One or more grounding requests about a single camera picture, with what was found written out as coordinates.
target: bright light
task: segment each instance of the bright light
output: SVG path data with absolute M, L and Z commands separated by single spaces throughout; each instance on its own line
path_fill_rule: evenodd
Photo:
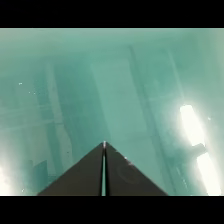
M 193 107 L 191 105 L 182 106 L 180 108 L 180 113 L 185 132 L 191 145 L 195 146 L 200 143 L 205 145 L 204 133 Z
M 208 152 L 198 156 L 197 163 L 208 195 L 221 195 L 221 189 L 219 186 L 217 174 L 215 172 L 215 167 Z
M 10 187 L 7 183 L 5 183 L 5 176 L 3 174 L 2 169 L 0 168 L 0 196 L 9 196 Z

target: black bar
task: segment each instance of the black bar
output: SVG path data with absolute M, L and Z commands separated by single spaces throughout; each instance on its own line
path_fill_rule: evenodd
M 101 143 L 38 196 L 101 196 L 103 152 Z
M 167 196 L 108 143 L 105 156 L 107 196 Z

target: glass surface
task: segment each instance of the glass surface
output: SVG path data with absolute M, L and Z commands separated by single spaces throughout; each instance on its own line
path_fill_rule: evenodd
M 36 195 L 103 141 L 169 195 L 222 195 L 223 39 L 0 29 L 0 195 Z

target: water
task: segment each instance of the water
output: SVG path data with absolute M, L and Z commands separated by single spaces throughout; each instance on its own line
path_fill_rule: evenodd
M 0 33 L 0 194 L 36 195 L 104 140 L 169 195 L 208 195 L 197 158 L 209 152 L 222 190 L 223 29 Z

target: glass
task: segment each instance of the glass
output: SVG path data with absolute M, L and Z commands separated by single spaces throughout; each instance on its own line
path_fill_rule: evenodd
M 223 194 L 223 29 L 0 33 L 1 195 L 36 195 L 103 141 L 169 195 Z

